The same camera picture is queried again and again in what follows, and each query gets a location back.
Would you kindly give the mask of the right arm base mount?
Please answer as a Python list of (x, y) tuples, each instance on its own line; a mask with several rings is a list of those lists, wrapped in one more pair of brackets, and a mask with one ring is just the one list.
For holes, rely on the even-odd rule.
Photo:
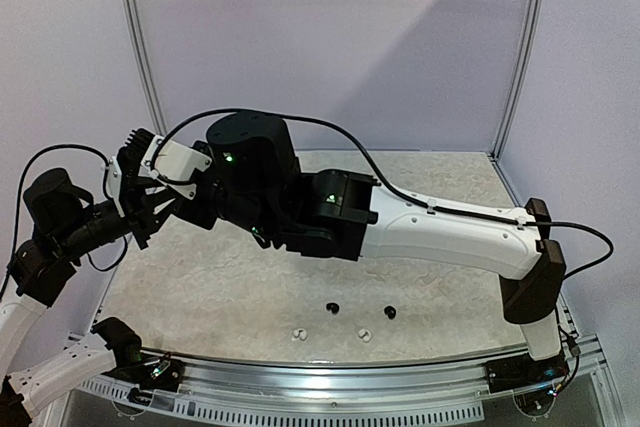
[(550, 395), (556, 396), (571, 384), (579, 369), (580, 347), (570, 346), (569, 353), (575, 360), (573, 369), (569, 368), (564, 351), (541, 361), (534, 361), (528, 354), (488, 361), (484, 372), (489, 391), (498, 393), (541, 385), (548, 386)]

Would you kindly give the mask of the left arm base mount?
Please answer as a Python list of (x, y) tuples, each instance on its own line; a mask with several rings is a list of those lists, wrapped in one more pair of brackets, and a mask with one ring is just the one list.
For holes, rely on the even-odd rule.
[(160, 356), (144, 354), (139, 362), (114, 369), (110, 375), (135, 385), (142, 391), (177, 392), (183, 381), (186, 365), (171, 353)]

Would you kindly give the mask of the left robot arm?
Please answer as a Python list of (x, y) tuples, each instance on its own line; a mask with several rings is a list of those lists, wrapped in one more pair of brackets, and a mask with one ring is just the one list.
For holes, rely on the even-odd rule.
[(11, 254), (1, 289), (1, 423), (28, 426), (52, 402), (100, 374), (122, 375), (149, 387), (161, 377), (161, 361), (141, 352), (140, 337), (110, 317), (62, 352), (21, 371), (10, 364), (47, 309), (75, 274), (82, 257), (133, 236), (146, 247), (173, 212), (168, 192), (150, 193), (149, 181), (134, 180), (101, 203), (55, 168), (24, 194), (33, 233)]

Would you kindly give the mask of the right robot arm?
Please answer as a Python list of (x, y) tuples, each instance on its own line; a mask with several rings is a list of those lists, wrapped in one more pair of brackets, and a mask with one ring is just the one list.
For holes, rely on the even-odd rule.
[(379, 168), (306, 173), (288, 115), (223, 108), (212, 116), (201, 144), (156, 136), (141, 159), (152, 179), (186, 199), (191, 223), (223, 219), (264, 248), (304, 257), (417, 259), (494, 273), (504, 319), (527, 344), (517, 374), (537, 383), (554, 369), (566, 265), (543, 200), (490, 208), (400, 189)]

